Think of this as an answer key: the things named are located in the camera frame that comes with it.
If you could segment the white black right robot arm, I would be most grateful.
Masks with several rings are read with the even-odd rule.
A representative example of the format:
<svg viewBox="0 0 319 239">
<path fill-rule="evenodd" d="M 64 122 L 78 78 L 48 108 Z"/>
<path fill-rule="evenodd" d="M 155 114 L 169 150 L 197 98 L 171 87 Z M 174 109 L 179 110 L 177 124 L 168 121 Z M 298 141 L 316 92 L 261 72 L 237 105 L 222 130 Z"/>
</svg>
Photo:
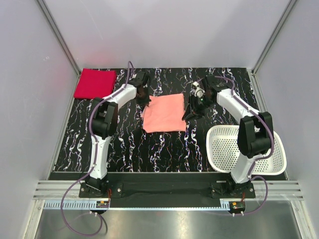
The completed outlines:
<svg viewBox="0 0 319 239">
<path fill-rule="evenodd" d="M 272 116 L 260 112 L 244 102 L 228 86 L 211 86 L 202 89 L 198 82 L 192 84 L 188 105 L 182 120 L 194 120 L 204 116 L 210 106 L 218 104 L 225 108 L 239 123 L 237 146 L 239 157 L 229 178 L 221 187 L 221 193 L 238 197 L 249 187 L 251 174 L 259 160 L 267 159 L 274 150 Z"/>
</svg>

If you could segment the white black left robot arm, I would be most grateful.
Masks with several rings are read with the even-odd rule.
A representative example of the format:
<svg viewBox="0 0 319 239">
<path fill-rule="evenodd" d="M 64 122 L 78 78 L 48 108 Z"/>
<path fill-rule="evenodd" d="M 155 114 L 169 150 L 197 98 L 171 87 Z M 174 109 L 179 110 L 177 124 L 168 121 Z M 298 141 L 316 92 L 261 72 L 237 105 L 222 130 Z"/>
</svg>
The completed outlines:
<svg viewBox="0 0 319 239">
<path fill-rule="evenodd" d="M 107 193 L 109 144 L 117 130 L 119 109 L 131 100 L 136 100 L 140 105 L 148 105 L 151 101 L 149 85 L 130 82 L 123 84 L 109 96 L 93 100 L 93 111 L 88 124 L 92 150 L 85 183 L 96 197 L 103 197 Z"/>
</svg>

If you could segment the salmon pink t shirt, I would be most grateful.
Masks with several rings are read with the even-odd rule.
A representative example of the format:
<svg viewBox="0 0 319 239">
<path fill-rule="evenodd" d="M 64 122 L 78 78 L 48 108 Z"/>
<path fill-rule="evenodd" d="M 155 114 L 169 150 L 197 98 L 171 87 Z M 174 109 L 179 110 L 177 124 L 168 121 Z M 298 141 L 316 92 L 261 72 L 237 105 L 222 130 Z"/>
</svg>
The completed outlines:
<svg viewBox="0 0 319 239">
<path fill-rule="evenodd" d="M 185 131 L 183 94 L 151 96 L 142 112 L 143 130 L 147 133 Z"/>
</svg>

